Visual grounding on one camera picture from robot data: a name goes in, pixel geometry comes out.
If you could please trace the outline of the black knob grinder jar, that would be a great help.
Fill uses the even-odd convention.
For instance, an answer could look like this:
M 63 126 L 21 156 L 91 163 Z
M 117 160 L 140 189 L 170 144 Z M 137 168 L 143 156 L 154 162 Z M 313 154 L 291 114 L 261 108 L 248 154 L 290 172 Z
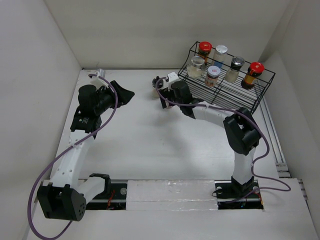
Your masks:
M 162 78 L 160 78 L 159 76 L 157 76 L 156 78 L 154 78 L 152 80 L 152 87 L 153 87 L 153 90 L 152 90 L 152 95 L 154 98 L 159 98 L 159 94 L 157 92 L 157 89 L 161 89 L 163 87 L 163 80 Z

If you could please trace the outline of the wide clear glass jar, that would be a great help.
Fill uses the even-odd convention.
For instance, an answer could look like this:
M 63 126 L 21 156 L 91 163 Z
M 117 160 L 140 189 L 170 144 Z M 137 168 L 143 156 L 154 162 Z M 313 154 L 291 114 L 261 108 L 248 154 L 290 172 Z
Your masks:
M 205 60 L 201 56 L 193 56 L 186 69 L 190 78 L 200 79 L 205 70 Z

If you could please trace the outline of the white lid orange spice jar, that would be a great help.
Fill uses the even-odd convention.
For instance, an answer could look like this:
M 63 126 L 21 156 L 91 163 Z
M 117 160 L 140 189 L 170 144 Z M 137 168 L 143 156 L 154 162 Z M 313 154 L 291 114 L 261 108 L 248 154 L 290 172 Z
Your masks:
M 216 85 L 217 81 L 218 81 L 220 73 L 221 73 L 221 69 L 219 67 L 217 67 L 215 65 L 210 66 L 207 69 L 204 83 L 208 87 L 214 87 Z

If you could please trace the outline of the red lid chili jar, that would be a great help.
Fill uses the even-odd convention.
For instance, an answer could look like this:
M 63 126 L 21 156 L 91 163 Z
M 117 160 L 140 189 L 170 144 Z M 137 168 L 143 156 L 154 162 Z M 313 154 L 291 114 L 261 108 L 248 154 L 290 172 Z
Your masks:
M 260 62 L 252 62 L 248 69 L 244 79 L 241 82 L 242 88 L 250 90 L 255 86 L 257 78 L 263 73 L 265 67 Z
M 202 41 L 198 45 L 198 56 L 204 59 L 204 64 L 208 64 L 209 55 L 212 51 L 212 44 L 208 41 Z

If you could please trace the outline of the silver lid blue label shaker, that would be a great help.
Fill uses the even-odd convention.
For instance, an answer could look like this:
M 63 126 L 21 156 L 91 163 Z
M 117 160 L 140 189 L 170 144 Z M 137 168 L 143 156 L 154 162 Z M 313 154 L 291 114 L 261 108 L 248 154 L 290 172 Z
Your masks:
M 228 52 L 228 47 L 225 45 L 217 45 L 213 54 L 212 66 L 222 68 Z

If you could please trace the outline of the black collar pepper shaker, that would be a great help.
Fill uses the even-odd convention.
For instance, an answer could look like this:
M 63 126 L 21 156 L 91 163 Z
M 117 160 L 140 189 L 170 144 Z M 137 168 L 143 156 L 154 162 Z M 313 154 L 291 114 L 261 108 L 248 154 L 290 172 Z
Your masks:
M 224 80 L 229 83 L 235 83 L 244 64 L 245 59 L 243 57 L 234 56 L 231 60 L 230 68 L 225 74 Z

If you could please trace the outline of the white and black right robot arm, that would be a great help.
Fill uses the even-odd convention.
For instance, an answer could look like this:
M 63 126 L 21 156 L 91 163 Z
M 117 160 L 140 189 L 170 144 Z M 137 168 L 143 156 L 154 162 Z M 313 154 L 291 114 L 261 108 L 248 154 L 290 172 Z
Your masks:
M 238 110 L 218 107 L 192 96 L 185 81 L 174 82 L 170 88 L 156 91 L 163 108 L 178 106 L 182 113 L 195 120 L 203 120 L 225 130 L 229 146 L 234 151 L 234 170 L 231 182 L 222 185 L 216 183 L 214 193 L 220 199 L 238 199 L 254 189 L 252 173 L 253 158 L 261 134 L 256 129 L 256 122 L 250 111 L 244 107 Z

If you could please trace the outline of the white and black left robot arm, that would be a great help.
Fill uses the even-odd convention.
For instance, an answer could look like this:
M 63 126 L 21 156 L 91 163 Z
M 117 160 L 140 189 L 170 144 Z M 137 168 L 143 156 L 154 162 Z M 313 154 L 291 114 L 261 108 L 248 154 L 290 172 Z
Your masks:
M 71 149 L 63 154 L 60 165 L 47 185 L 41 185 L 37 198 L 45 218 L 80 221 L 87 204 L 96 196 L 107 198 L 112 193 L 108 174 L 92 173 L 78 184 L 83 163 L 102 125 L 101 115 L 108 109 L 126 105 L 135 95 L 116 81 L 111 86 L 96 88 L 87 84 L 78 90 L 78 107 L 70 127 Z

